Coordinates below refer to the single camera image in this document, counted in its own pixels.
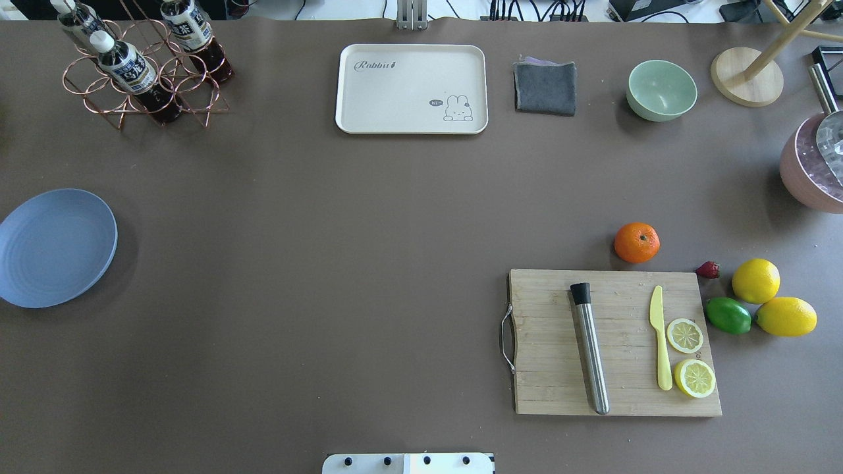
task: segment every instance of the round wooden base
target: round wooden base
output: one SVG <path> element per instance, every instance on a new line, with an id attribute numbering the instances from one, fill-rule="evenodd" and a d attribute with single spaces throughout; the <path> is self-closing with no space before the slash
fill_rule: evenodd
<path id="1" fill-rule="evenodd" d="M 752 48 L 732 48 L 717 55 L 711 63 L 711 80 L 717 90 L 732 102 L 747 107 L 763 107 L 776 101 L 784 89 L 785 80 L 779 66 L 770 64 L 754 78 L 747 79 L 744 71 L 761 51 Z"/>

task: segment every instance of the green bowl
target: green bowl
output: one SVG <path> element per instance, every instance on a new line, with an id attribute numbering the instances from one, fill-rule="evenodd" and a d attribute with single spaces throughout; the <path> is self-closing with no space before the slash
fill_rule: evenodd
<path id="1" fill-rule="evenodd" d="M 643 119 L 673 120 L 696 103 L 696 84 L 683 68 L 653 59 L 632 69 L 626 83 L 626 101 Z"/>

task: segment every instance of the lemon slice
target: lemon slice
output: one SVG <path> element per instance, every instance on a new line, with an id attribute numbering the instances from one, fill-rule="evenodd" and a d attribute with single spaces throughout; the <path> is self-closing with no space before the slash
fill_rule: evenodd
<path id="1" fill-rule="evenodd" d="M 711 395 L 717 383 L 714 379 L 714 369 L 695 358 L 687 358 L 676 364 L 674 380 L 683 393 L 694 398 Z"/>
<path id="2" fill-rule="evenodd" d="M 702 329 L 692 320 L 673 320 L 668 325 L 668 341 L 681 353 L 695 353 L 702 347 Z"/>

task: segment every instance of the pink pot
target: pink pot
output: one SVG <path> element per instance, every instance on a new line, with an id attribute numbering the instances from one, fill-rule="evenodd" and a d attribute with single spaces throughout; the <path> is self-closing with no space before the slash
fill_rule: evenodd
<path id="1" fill-rule="evenodd" d="M 781 151 L 779 173 L 785 187 L 802 204 L 825 213 L 843 214 L 843 186 L 817 149 L 817 114 L 802 123 Z"/>

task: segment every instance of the lime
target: lime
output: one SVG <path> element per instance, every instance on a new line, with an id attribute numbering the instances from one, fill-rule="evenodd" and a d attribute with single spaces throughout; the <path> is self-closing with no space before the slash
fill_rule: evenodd
<path id="1" fill-rule="evenodd" d="M 783 296 L 767 301 L 755 311 L 761 329 L 773 336 L 804 336 L 817 327 L 817 312 L 799 298 Z"/>
<path id="2" fill-rule="evenodd" d="M 717 385 L 714 378 L 714 369 L 695 358 L 687 358 L 676 364 L 674 380 L 676 380 L 676 385 L 682 393 L 694 398 L 704 398 L 711 395 Z"/>
<path id="3" fill-rule="evenodd" d="M 681 353 L 692 354 L 702 347 L 702 329 L 692 320 L 679 318 L 670 321 L 667 336 L 670 345 Z"/>
<path id="4" fill-rule="evenodd" d="M 752 327 L 752 316 L 738 301 L 712 298 L 706 305 L 706 317 L 717 329 L 731 334 L 744 334 Z"/>
<path id="5" fill-rule="evenodd" d="M 732 277 L 735 296 L 751 304 L 763 304 L 779 292 L 779 269 L 763 258 L 747 260 Z"/>

